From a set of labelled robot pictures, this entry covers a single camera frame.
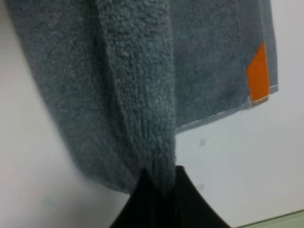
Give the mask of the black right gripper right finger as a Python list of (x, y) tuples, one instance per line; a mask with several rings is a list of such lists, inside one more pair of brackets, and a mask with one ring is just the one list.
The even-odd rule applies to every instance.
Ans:
[(184, 167), (176, 167), (175, 201), (178, 228), (229, 228), (195, 188)]

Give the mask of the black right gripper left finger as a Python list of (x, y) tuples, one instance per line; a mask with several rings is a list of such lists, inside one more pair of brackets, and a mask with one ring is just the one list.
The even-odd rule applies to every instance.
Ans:
[(137, 185), (111, 228), (175, 227), (175, 195), (162, 193), (143, 169)]

